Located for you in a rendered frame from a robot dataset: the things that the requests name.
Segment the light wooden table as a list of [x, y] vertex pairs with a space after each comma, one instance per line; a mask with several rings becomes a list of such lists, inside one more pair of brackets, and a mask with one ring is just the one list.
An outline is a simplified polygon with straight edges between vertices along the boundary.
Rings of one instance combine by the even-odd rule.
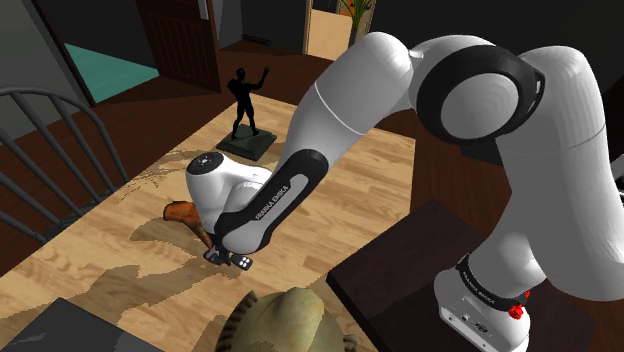
[[357, 337], [358, 352], [376, 352], [326, 276], [409, 212], [414, 141], [378, 129], [362, 137], [242, 271], [208, 263], [204, 245], [162, 217], [188, 198], [187, 164], [216, 146], [234, 115], [221, 112], [0, 277], [0, 348], [64, 298], [165, 352], [213, 352], [247, 293], [307, 287]]

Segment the dark grey flat slab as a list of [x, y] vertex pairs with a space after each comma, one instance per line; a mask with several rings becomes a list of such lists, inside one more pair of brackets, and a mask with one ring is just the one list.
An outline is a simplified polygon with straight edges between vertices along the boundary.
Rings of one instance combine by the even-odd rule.
[[57, 298], [0, 352], [163, 352], [104, 319]]

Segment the green potted plant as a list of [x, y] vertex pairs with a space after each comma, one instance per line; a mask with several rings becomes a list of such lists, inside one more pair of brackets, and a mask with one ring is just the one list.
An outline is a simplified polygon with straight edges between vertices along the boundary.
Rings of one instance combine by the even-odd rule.
[[336, 0], [336, 13], [346, 13], [351, 18], [352, 24], [348, 46], [352, 46], [356, 40], [362, 18], [370, 12], [376, 0]]

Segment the olive green round shell object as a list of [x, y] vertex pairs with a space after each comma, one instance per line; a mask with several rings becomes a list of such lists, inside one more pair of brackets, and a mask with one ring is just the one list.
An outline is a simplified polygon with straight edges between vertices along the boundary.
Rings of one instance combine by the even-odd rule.
[[241, 299], [219, 334], [214, 352], [358, 352], [323, 300], [308, 288]]

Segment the dark brown wooden door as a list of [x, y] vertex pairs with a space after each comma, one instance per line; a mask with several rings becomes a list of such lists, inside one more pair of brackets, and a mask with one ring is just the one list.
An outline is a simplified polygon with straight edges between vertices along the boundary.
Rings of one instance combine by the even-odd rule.
[[221, 90], [217, 39], [207, 0], [135, 0], [159, 74]]

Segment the dark robot stand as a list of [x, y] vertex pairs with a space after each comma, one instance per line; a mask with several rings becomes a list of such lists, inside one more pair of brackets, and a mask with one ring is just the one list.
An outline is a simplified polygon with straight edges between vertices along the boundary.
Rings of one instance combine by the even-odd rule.
[[[480, 352], [439, 316], [432, 281], [483, 235], [430, 200], [329, 271], [378, 352]], [[527, 352], [590, 352], [595, 322], [548, 281], [530, 293]]]

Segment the grey spindle-back chair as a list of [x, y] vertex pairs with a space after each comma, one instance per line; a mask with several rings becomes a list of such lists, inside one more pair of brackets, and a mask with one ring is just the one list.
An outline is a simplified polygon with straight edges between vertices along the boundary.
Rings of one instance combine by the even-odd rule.
[[[100, 194], [96, 192], [95, 189], [91, 186], [86, 177], [81, 173], [79, 168], [75, 165], [75, 163], [71, 160], [63, 147], [61, 147], [59, 142], [43, 123], [36, 111], [28, 103], [28, 101], [26, 100], [26, 97], [28, 95], [44, 96], [48, 98], [53, 107], [56, 109], [60, 118], [68, 127], [69, 131], [73, 134], [75, 140], [82, 148], [86, 157], [89, 159], [92, 166], [95, 168], [96, 172], [99, 174], [100, 178], [106, 185], [107, 191], [105, 193]], [[7, 175], [0, 171], [0, 185], [8, 189], [15, 196], [21, 199], [25, 204], [33, 208], [41, 216], [50, 221], [52, 223], [52, 226], [44, 233], [40, 234], [1, 210], [0, 221], [20, 231], [26, 236], [36, 240], [40, 245], [45, 245], [51, 239], [56, 237], [58, 234], [60, 234], [62, 231], [64, 231], [66, 228], [71, 226], [74, 222], [76, 222], [82, 216], [92, 210], [96, 205], [100, 204], [105, 198], [112, 195], [119, 189], [117, 185], [111, 182], [110, 178], [108, 177], [95, 153], [91, 149], [86, 138], [80, 131], [72, 116], [69, 114], [67, 109], [69, 105], [79, 109], [92, 121], [97, 131], [99, 132], [100, 137], [104, 142], [105, 147], [108, 150], [113, 162], [115, 163], [121, 179], [124, 183], [128, 183], [129, 178], [104, 123], [98, 117], [98, 115], [85, 104], [81, 103], [76, 99], [64, 96], [58, 92], [38, 87], [2, 87], [0, 88], [0, 97], [4, 96], [11, 97], [13, 102], [17, 105], [18, 108], [21, 109], [26, 118], [30, 120], [30, 122], [37, 129], [37, 131], [44, 137], [44, 139], [48, 142], [51, 148], [64, 162], [69, 171], [71, 171], [77, 181], [79, 181], [79, 183], [85, 188], [87, 193], [89, 193], [90, 196], [93, 198], [93, 200], [88, 203], [88, 205], [84, 207], [78, 207], [61, 190], [61, 188], [56, 185], [55, 182], [53, 182], [51, 178], [48, 177], [47, 174], [17, 145], [17, 143], [11, 137], [9, 137], [8, 133], [0, 127], [0, 143], [2, 143], [3, 146], [7, 147], [8, 150], [12, 152], [17, 157], [17, 159], [31, 171], [31, 173], [33, 173], [46, 187], [48, 187], [57, 196], [57, 198], [59, 198], [72, 211], [71, 215], [66, 216], [62, 219], [56, 217], [51, 211], [49, 211], [41, 203], [35, 200], [29, 193], [27, 193], [13, 180], [11, 180]]]

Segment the brown wooden club-shaped object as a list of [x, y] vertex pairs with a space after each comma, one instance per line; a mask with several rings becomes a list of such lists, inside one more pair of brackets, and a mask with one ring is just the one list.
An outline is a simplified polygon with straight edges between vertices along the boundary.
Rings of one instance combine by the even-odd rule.
[[163, 210], [163, 220], [184, 224], [208, 249], [213, 248], [213, 242], [203, 228], [197, 208], [193, 202], [173, 201], [167, 204]]

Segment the black human figure statue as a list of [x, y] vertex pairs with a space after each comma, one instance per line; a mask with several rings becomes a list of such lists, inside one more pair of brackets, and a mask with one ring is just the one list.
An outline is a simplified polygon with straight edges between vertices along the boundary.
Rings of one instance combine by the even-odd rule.
[[[238, 68], [236, 70], [236, 78], [228, 82], [227, 87], [234, 95], [237, 102], [236, 119], [233, 123], [231, 133], [217, 144], [219, 150], [227, 151], [249, 160], [258, 161], [275, 141], [275, 135], [256, 128], [254, 120], [255, 110], [250, 97], [250, 92], [252, 90], [258, 90], [263, 86], [269, 72], [269, 68], [265, 67], [259, 82], [249, 83], [245, 81], [246, 71], [243, 68]], [[249, 119], [251, 134], [247, 135], [245, 138], [238, 138], [236, 133], [244, 115], [247, 115]]]

